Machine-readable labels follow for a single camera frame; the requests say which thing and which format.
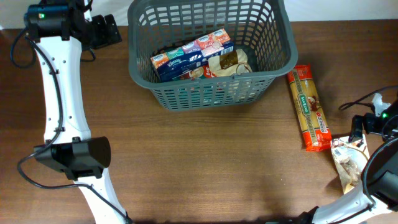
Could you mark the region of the beige snack bag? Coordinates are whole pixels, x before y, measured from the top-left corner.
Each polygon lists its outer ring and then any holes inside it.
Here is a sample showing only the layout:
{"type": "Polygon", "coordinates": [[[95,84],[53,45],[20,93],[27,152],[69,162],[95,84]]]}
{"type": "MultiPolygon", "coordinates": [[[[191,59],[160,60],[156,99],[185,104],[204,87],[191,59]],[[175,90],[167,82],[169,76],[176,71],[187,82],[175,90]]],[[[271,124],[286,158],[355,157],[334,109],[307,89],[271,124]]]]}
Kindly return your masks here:
{"type": "Polygon", "coordinates": [[[215,77],[229,77],[242,73],[251,73],[248,56],[242,49],[209,58],[208,65],[215,77]]]}
{"type": "Polygon", "coordinates": [[[364,134],[353,142],[348,142],[348,140],[349,137],[345,136],[331,141],[331,155],[344,194],[361,182],[361,173],[370,158],[364,134]]]}

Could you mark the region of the Kleenex tissue multipack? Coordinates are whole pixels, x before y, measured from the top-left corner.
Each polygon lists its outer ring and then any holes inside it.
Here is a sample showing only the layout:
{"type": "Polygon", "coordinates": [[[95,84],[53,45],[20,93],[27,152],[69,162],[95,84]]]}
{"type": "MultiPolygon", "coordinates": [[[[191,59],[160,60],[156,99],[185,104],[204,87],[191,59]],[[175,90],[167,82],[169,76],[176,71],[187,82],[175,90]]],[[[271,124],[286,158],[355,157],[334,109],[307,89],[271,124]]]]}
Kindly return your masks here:
{"type": "Polygon", "coordinates": [[[181,47],[150,58],[161,82],[169,82],[208,65],[211,57],[232,52],[234,43],[224,28],[199,37],[181,47]]]}

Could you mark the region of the green Nescafe coffee bag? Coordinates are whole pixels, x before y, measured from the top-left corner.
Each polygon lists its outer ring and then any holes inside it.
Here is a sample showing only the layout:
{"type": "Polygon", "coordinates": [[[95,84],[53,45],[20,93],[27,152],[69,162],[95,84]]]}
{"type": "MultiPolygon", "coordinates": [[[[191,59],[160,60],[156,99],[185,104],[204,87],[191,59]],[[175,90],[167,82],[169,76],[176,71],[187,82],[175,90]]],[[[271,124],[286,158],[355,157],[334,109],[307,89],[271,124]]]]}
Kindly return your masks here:
{"type": "Polygon", "coordinates": [[[197,79],[206,79],[206,78],[215,78],[216,75],[211,72],[210,67],[208,65],[204,65],[198,67],[192,71],[186,72],[178,77],[173,78],[173,81],[179,80],[197,80],[197,79]]]}

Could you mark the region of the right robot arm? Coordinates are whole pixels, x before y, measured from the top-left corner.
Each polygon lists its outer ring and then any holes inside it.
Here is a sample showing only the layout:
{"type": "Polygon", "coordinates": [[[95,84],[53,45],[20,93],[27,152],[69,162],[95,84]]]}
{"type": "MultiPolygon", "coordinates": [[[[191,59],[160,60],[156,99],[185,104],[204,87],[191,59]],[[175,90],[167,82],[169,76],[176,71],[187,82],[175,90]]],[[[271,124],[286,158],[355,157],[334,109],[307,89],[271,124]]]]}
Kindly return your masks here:
{"type": "Polygon", "coordinates": [[[372,113],[353,118],[349,136],[331,142],[346,192],[294,223],[364,223],[397,211],[397,103],[385,103],[376,93],[371,107],[372,113]]]}

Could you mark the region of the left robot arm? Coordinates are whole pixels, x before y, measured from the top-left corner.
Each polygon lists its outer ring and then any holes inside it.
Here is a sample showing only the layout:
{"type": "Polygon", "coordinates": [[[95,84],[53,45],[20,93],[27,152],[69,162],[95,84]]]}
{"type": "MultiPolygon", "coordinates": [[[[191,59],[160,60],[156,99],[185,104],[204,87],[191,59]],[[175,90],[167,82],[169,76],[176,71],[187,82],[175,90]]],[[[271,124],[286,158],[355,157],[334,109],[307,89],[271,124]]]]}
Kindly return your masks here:
{"type": "Polygon", "coordinates": [[[44,84],[44,144],[32,158],[65,174],[83,193],[96,223],[131,223],[110,176],[110,143],[91,136],[81,91],[84,51],[121,41],[112,15],[92,16],[91,1],[41,1],[25,14],[27,41],[37,54],[44,84]]]}

